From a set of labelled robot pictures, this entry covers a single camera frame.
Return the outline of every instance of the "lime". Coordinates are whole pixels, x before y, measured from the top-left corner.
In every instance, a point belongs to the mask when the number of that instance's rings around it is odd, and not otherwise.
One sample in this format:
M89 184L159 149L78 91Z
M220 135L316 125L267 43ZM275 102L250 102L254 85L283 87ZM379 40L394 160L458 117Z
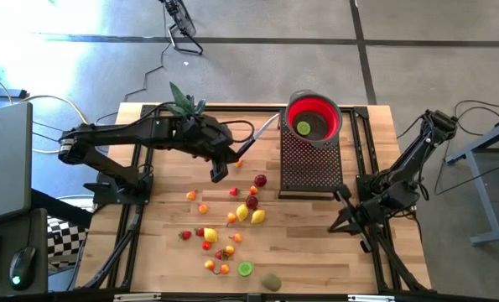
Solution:
M249 276L252 273L252 263L244 261L238 265L238 273L242 277Z
M301 135L307 135L310 133L310 125L308 122L298 122L296 125L298 133Z

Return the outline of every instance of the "checkered pattern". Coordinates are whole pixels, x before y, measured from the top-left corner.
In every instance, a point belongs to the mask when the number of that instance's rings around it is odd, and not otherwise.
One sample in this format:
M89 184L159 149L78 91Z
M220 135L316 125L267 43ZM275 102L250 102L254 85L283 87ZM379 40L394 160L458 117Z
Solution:
M72 223L48 217L48 258L77 254L87 237L88 229ZM56 268L63 268L74 262L52 262Z

